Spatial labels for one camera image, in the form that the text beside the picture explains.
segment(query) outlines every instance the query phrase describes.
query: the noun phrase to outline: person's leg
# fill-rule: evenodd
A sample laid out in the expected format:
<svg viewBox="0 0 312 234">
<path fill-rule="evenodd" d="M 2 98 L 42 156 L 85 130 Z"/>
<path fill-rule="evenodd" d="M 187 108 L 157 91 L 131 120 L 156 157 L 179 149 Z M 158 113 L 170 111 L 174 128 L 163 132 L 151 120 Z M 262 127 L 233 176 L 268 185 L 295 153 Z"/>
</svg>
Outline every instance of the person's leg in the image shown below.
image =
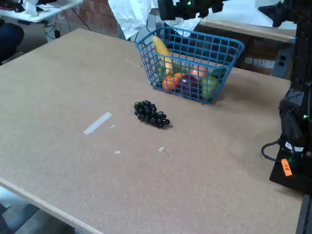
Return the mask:
<svg viewBox="0 0 312 234">
<path fill-rule="evenodd" d="M 15 24 L 4 23 L 0 27 L 0 63 L 16 52 L 23 37 L 23 29 Z"/>
</svg>

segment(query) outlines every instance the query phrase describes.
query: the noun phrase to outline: white tape strip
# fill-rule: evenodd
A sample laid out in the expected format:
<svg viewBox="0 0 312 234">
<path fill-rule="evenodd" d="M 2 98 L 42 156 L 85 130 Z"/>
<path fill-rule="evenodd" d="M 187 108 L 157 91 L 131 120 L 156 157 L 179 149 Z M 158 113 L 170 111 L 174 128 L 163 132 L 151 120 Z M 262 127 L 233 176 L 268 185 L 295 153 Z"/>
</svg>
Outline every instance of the white tape strip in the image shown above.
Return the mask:
<svg viewBox="0 0 312 234">
<path fill-rule="evenodd" d="M 105 114 L 102 115 L 101 118 L 99 118 L 97 121 L 95 121 L 93 124 L 91 124 L 86 130 L 84 130 L 83 133 L 85 134 L 90 134 L 92 133 L 95 129 L 97 129 L 102 123 L 104 123 L 108 118 L 112 116 L 111 113 L 106 112 Z"/>
</svg>

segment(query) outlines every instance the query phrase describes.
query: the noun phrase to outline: table edge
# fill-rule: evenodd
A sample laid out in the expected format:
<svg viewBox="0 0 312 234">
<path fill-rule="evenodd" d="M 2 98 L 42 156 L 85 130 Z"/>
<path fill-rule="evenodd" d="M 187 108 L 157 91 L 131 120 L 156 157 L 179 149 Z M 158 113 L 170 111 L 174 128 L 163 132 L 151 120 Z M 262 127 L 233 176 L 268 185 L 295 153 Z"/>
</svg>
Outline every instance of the table edge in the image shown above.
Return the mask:
<svg viewBox="0 0 312 234">
<path fill-rule="evenodd" d="M 13 183 L 0 177 L 0 186 L 5 189 L 15 193 L 16 195 L 25 198 L 31 204 L 37 206 L 41 210 L 47 212 L 48 214 L 58 218 L 59 220 L 71 225 L 77 230 L 83 232 L 84 234 L 103 234 L 98 230 L 92 228 L 91 226 L 79 221 L 78 219 L 70 216 L 69 214 L 61 211 L 60 209 L 54 207 L 53 205 L 45 202 L 44 200 L 32 195 L 31 193 L 23 190 L 22 188 L 14 185 Z"/>
</svg>

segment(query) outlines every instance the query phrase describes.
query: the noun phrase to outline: brick wall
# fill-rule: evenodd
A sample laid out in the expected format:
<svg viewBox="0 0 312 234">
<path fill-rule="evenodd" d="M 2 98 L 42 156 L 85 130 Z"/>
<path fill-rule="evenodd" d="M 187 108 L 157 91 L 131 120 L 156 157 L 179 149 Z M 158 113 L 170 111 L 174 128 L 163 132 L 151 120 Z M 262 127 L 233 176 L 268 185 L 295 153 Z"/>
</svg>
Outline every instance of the brick wall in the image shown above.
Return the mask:
<svg viewBox="0 0 312 234">
<path fill-rule="evenodd" d="M 115 37 L 118 36 L 117 21 L 108 4 L 108 0 L 84 0 L 81 6 L 73 9 L 92 29 L 92 31 L 105 33 Z M 79 24 L 83 27 L 80 19 L 72 10 L 67 11 L 67 17 L 70 24 Z"/>
</svg>

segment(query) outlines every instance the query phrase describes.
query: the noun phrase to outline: red apple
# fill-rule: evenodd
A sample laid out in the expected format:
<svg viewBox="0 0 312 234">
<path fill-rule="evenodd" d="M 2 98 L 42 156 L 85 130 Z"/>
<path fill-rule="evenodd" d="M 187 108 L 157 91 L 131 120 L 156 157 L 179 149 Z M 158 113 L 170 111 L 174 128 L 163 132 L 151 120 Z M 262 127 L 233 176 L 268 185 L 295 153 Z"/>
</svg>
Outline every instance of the red apple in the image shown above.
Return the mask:
<svg viewBox="0 0 312 234">
<path fill-rule="evenodd" d="M 184 75 L 181 80 L 183 94 L 186 96 L 190 96 L 190 89 L 191 89 L 191 96 L 197 98 L 199 91 L 199 84 L 198 80 L 190 75 Z"/>
</svg>

